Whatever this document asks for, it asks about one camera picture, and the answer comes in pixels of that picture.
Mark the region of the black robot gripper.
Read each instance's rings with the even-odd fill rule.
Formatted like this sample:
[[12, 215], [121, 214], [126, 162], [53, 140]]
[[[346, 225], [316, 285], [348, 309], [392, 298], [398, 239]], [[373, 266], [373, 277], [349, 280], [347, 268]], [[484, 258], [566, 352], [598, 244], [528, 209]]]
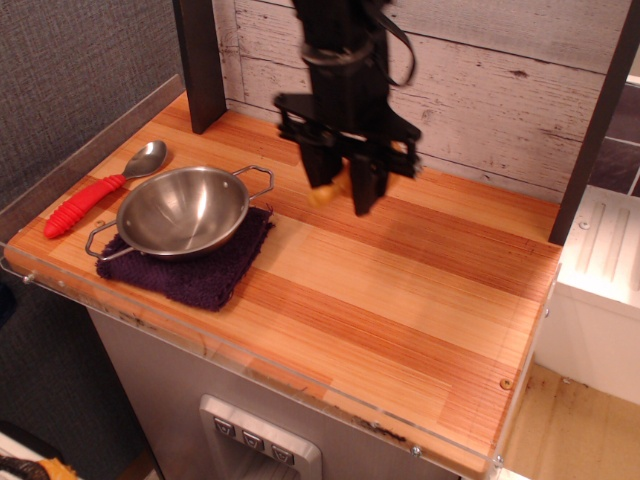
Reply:
[[[390, 87], [386, 49], [334, 52], [303, 49], [302, 59], [311, 81], [309, 93], [280, 93], [274, 105], [280, 111], [280, 134], [298, 143], [310, 186], [329, 185], [342, 172], [343, 157], [336, 141], [347, 138], [377, 144], [399, 141], [413, 151], [414, 174], [419, 171], [416, 143], [420, 130], [389, 105]], [[352, 200], [357, 216], [367, 215], [386, 194], [389, 171], [369, 154], [349, 158]]]

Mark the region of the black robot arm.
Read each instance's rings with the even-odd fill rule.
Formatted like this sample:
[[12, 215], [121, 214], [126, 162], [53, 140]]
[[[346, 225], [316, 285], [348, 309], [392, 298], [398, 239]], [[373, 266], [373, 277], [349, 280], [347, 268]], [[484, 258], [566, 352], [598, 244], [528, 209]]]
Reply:
[[281, 93], [282, 138], [298, 144], [310, 186], [320, 191], [348, 178], [356, 215], [386, 193], [392, 175], [419, 171], [420, 130], [388, 100], [387, 37], [410, 43], [387, 18], [383, 1], [297, 1], [303, 27], [301, 57], [311, 80], [308, 94]]

